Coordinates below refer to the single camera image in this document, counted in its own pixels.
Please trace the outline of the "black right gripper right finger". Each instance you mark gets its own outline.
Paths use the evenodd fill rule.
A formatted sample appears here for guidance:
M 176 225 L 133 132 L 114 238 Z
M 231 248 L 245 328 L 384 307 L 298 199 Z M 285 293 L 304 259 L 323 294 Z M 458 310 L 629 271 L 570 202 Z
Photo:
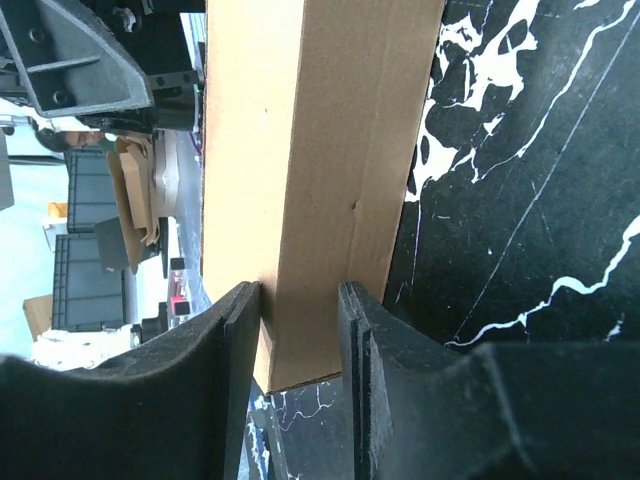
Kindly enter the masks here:
M 460 355 L 338 290 L 357 479 L 635 479 L 635 342 L 485 343 Z

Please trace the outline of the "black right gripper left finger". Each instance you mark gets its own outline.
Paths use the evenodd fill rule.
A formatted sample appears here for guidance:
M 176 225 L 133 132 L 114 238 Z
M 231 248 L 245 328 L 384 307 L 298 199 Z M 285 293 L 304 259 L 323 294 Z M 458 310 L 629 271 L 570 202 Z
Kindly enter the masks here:
M 5 479 L 233 479 L 260 327 L 260 286 L 92 369 L 1 360 Z

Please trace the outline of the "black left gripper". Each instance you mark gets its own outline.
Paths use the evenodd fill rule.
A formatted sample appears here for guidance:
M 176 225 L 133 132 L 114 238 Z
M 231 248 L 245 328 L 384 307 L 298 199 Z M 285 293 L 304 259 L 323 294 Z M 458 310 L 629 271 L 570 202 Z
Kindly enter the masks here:
M 105 131 L 188 131 L 196 87 L 181 17 L 203 1 L 3 1 L 1 97 Z

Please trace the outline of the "cardboard box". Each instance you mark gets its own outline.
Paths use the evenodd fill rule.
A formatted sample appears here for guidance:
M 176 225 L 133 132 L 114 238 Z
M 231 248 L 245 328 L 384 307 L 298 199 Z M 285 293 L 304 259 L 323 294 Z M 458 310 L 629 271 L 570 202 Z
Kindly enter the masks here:
M 260 283 L 275 393 L 340 373 L 340 283 L 384 296 L 444 5 L 206 8 L 201 275 Z

